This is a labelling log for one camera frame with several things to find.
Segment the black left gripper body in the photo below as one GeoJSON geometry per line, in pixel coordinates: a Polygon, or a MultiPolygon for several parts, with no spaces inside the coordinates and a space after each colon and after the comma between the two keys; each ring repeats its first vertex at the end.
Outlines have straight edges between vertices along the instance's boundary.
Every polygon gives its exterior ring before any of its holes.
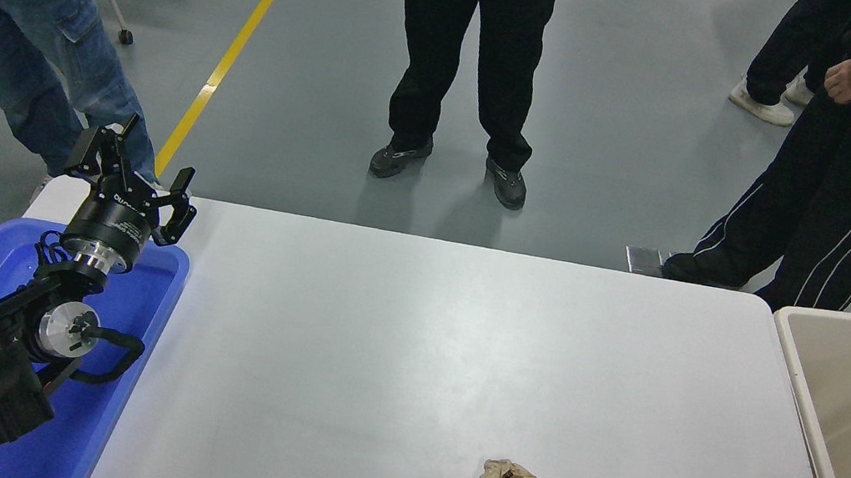
{"type": "Polygon", "coordinates": [[[125,182],[108,174],[91,187],[60,242],[73,258],[93,247],[109,248],[115,253],[114,265],[132,268],[157,226],[155,188],[141,179],[125,182]]]}

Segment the person's bare hand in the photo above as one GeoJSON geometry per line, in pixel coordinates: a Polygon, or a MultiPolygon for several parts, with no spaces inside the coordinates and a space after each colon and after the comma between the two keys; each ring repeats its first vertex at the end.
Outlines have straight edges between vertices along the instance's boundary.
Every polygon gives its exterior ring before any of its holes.
{"type": "Polygon", "coordinates": [[[851,103],[851,58],[829,68],[823,83],[826,94],[836,104],[851,103]]]}

